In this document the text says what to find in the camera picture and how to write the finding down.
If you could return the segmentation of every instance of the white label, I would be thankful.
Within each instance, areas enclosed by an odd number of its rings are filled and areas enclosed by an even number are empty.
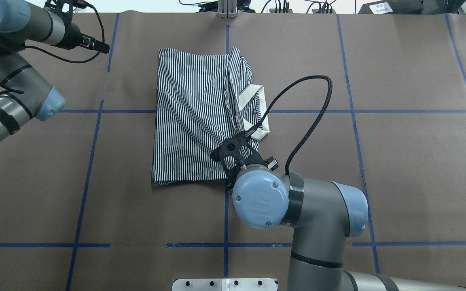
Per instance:
[[[370,9],[373,12],[373,14],[384,14],[393,12],[388,2],[370,5]]]

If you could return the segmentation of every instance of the light blue plastic cover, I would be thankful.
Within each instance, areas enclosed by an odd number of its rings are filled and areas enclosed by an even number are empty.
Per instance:
[[[289,207],[289,194],[272,173],[254,170],[237,180],[233,188],[233,205],[242,221],[254,228],[279,224]]]
[[[52,87],[50,94],[48,94],[48,97],[46,97],[42,107],[39,109],[36,118],[40,121],[46,121],[61,110],[64,105],[66,105],[66,100],[55,87]]]
[[[0,32],[20,31],[28,24],[31,15],[25,0],[0,0]]]
[[[343,196],[348,217],[350,219],[350,233],[348,236],[359,236],[366,227],[368,221],[368,201],[364,193],[352,186],[346,186],[332,182]]]

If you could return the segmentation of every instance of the robotic arm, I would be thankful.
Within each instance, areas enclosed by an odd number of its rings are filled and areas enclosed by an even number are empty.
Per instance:
[[[66,13],[62,11],[65,5],[69,6]],[[44,9],[24,0],[0,0],[0,86],[6,89],[0,92],[0,141],[32,118],[48,120],[66,104],[61,94],[19,55],[26,48],[25,41],[109,52],[109,45],[80,33],[72,23],[74,7],[87,6],[94,8],[84,0],[48,0]]]
[[[226,139],[212,158],[222,163],[240,219],[255,228],[294,227],[287,290],[466,291],[466,287],[344,271],[345,238],[360,235],[368,219],[365,195],[351,186],[306,179],[292,171],[272,173],[277,161],[263,160],[248,140],[244,131]]]

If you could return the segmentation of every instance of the striped shirt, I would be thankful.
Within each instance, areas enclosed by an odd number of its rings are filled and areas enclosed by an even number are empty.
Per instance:
[[[253,74],[238,48],[227,55],[194,55],[159,50],[157,116],[152,179],[156,186],[176,181],[225,179],[210,153],[244,130],[242,118],[261,118],[260,96],[242,111],[238,97]],[[258,142],[251,139],[257,149]]]

